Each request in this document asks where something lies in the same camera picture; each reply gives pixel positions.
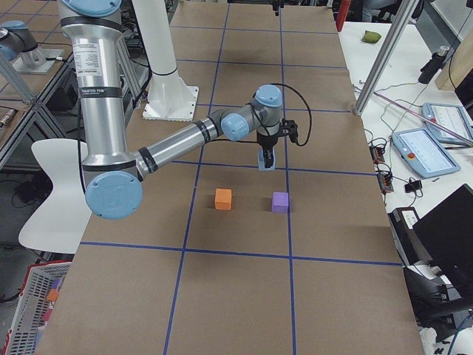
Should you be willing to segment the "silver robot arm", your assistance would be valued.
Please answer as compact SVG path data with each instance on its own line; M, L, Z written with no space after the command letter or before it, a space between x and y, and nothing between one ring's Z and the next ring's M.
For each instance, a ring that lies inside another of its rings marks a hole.
M134 1L138 31L149 65L143 116L182 121L184 127L146 146L132 146L131 119L124 107L119 49L124 45L121 1L60 1L63 34L70 40L78 81L87 154L79 160L89 210L107 220L134 214L143 200L143 180L179 157L224 137L240 141L256 134L264 170L275 164L282 137L299 140L295 122L282 117L279 84L258 87L248 102L194 117L199 89L180 76L163 1Z

